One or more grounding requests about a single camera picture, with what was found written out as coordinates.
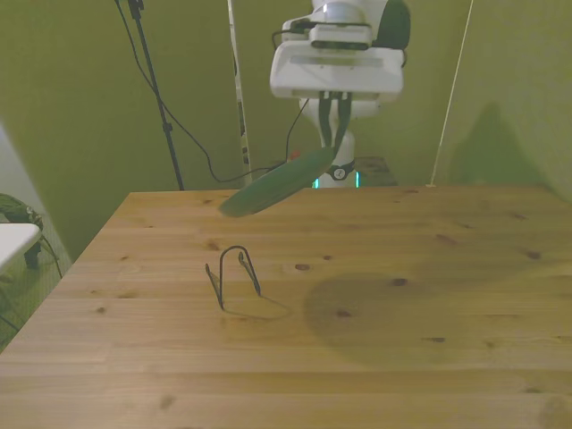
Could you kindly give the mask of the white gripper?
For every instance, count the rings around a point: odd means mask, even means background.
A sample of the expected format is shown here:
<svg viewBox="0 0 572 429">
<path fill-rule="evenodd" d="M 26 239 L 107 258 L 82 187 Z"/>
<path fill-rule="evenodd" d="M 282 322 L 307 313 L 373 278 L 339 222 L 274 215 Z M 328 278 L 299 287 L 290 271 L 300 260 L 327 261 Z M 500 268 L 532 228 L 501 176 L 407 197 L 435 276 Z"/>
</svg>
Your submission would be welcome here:
<svg viewBox="0 0 572 429">
<path fill-rule="evenodd" d="M 275 97 L 318 99 L 318 124 L 324 147 L 332 146 L 330 93 L 338 98 L 337 155 L 349 127 L 352 97 L 358 101 L 391 102 L 404 87 L 405 54 L 389 48 L 366 51 L 315 49 L 308 42 L 278 46 L 270 72 Z"/>
</svg>

